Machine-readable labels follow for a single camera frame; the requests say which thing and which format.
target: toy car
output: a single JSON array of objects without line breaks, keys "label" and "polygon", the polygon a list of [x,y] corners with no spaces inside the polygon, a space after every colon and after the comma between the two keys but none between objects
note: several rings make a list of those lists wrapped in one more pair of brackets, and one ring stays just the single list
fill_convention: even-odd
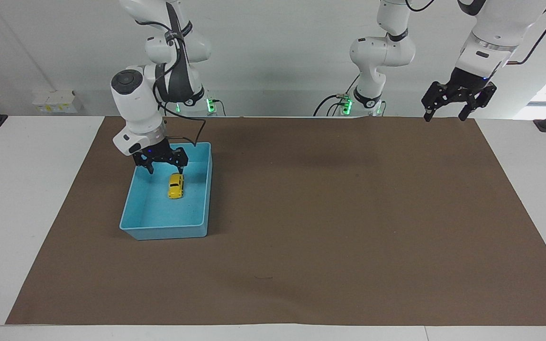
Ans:
[{"label": "toy car", "polygon": [[167,197],[170,199],[182,198],[184,186],[184,175],[174,173],[170,175],[170,187],[167,190]]}]

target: wire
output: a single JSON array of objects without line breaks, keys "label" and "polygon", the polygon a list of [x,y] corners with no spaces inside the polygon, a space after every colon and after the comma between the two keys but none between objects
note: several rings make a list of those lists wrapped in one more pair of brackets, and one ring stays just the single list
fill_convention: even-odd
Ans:
[{"label": "wire", "polygon": [[164,24],[161,24],[160,22],[156,22],[156,21],[147,21],[147,22],[139,22],[138,20],[135,20],[136,23],[138,25],[157,25],[157,26],[161,26],[163,28],[165,28],[166,30],[168,30],[169,32],[173,32],[171,28],[169,28],[168,26],[164,25]]},{"label": "wire", "polygon": [[413,12],[420,12],[420,11],[424,11],[425,9],[427,9],[429,6],[431,6],[431,4],[433,4],[435,0],[431,0],[429,1],[429,3],[427,5],[425,5],[423,8],[421,9],[416,9],[414,7],[412,7],[412,5],[410,5],[410,0],[406,0],[406,6],[408,6],[408,8],[413,11]]},{"label": "wire", "polygon": [[381,102],[381,105],[385,104],[384,108],[383,108],[383,111],[381,113],[381,117],[384,117],[385,116],[385,112],[386,112],[386,101],[382,101]]},{"label": "wire", "polygon": [[[179,39],[179,41],[181,42],[181,45],[184,48],[185,53],[186,53],[186,46],[184,44],[184,40]],[[174,115],[176,117],[188,119],[189,121],[199,121],[199,122],[201,122],[201,127],[199,128],[199,131],[197,132],[197,136],[195,136],[195,141],[194,142],[191,141],[189,138],[186,138],[184,136],[178,137],[178,138],[180,138],[182,140],[186,140],[186,141],[191,142],[191,144],[193,144],[194,146],[197,146],[197,142],[199,142],[199,137],[201,135],[201,132],[202,132],[204,126],[206,125],[206,120],[203,119],[203,118],[186,117],[186,116],[180,115],[178,113],[175,113],[175,112],[169,110],[166,106],[163,105],[162,101],[157,99],[157,95],[155,93],[155,89],[157,87],[157,82],[159,82],[159,80],[161,78],[164,78],[167,74],[169,74],[178,64],[180,64],[180,49],[179,48],[176,49],[176,61],[174,62],[174,64],[171,67],[169,67],[169,69],[167,69],[164,73],[162,73],[160,76],[158,76],[155,79],[155,81],[153,82],[153,89],[152,89],[153,90],[153,97],[155,98],[155,101],[157,102],[158,109],[163,108],[165,113],[167,112],[167,113],[172,114],[172,115]]]},{"label": "wire", "polygon": [[223,106],[223,115],[225,115],[225,117],[227,116],[227,110],[225,110],[225,104],[220,100],[220,99],[215,99],[212,101],[213,103],[218,103],[220,102],[220,104]]},{"label": "wire", "polygon": [[338,106],[340,106],[340,104],[338,103],[334,103],[330,106],[330,108],[328,108],[328,112],[326,113],[326,117],[328,117],[330,115],[330,110],[332,110],[332,108],[336,106],[336,108],[338,108]]},{"label": "wire", "polygon": [[336,95],[329,95],[328,97],[325,97],[325,99],[323,99],[323,101],[321,101],[321,103],[317,106],[317,109],[315,109],[315,112],[313,113],[313,117],[317,116],[317,112],[319,111],[321,106],[323,106],[324,103],[326,103],[330,99],[335,99],[335,98],[336,98]]},{"label": "wire", "polygon": [[[357,77],[355,77],[353,82],[351,82],[351,85],[349,87],[347,87],[347,91],[345,91],[345,95],[349,95],[349,90],[351,90],[351,87],[355,84],[355,82],[357,82],[357,79],[361,75],[362,75],[361,73],[357,74]],[[340,104],[342,104],[342,101],[343,101],[342,99],[338,100],[338,106],[336,107],[336,109],[334,109],[334,113],[332,113],[332,116],[336,116],[336,110],[338,110],[338,108],[340,108]]]},{"label": "wire", "polygon": [[545,37],[545,35],[546,35],[546,29],[542,32],[539,39],[537,40],[537,42],[532,47],[532,49],[530,50],[530,52],[528,53],[526,58],[524,58],[523,61],[509,61],[509,62],[507,62],[507,65],[522,65],[522,64],[526,63],[528,61],[528,59],[530,58],[530,56],[532,56],[533,52],[537,49],[538,44],[542,41],[542,39]]},{"label": "wire", "polygon": [[193,142],[193,140],[191,140],[190,138],[184,137],[184,136],[166,136],[165,139],[166,140],[185,140],[185,141],[190,142],[192,145],[197,144],[197,143]]}]

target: brown tablecloth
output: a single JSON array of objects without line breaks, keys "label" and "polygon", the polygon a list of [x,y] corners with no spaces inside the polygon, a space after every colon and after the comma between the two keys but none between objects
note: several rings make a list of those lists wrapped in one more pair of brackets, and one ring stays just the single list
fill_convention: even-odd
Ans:
[{"label": "brown tablecloth", "polygon": [[209,119],[209,234],[149,242],[118,228],[123,124],[104,120],[7,323],[546,325],[546,246],[472,120]]}]

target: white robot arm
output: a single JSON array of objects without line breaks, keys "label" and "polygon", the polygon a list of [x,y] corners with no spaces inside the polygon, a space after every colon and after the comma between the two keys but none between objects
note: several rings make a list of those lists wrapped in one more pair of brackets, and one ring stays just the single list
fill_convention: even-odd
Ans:
[{"label": "white robot arm", "polygon": [[153,162],[167,162],[180,173],[188,163],[184,149],[170,148],[160,104],[176,103],[187,111],[210,111],[208,91],[191,65],[210,57],[210,43],[186,19],[179,0],[119,0],[140,25],[150,25],[164,35],[147,39],[145,50],[154,65],[131,66],[111,80],[111,91],[126,120],[113,138],[137,166],[153,172]]},{"label": "white robot arm", "polygon": [[416,47],[408,36],[409,17],[405,0],[381,0],[377,22],[387,35],[363,37],[351,45],[351,60],[360,71],[357,86],[349,91],[352,115],[373,115],[380,105],[386,76],[378,67],[404,66],[414,59]]},{"label": "white robot arm", "polygon": [[427,122],[438,108],[449,103],[466,102],[459,114],[462,121],[485,107],[496,91],[490,78],[507,65],[528,29],[546,11],[546,0],[458,2],[464,13],[477,18],[477,24],[462,47],[449,82],[433,82],[423,97]]}]

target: blue object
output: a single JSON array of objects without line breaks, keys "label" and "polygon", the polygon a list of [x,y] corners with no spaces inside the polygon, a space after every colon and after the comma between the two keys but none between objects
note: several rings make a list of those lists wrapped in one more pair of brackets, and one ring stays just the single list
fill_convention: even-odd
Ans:
[{"label": "blue object", "polygon": [[154,174],[136,167],[119,228],[138,240],[198,238],[208,234],[212,147],[208,142],[170,144],[183,147],[189,157],[184,168],[184,194],[169,199],[170,175],[175,166],[154,162]]}]

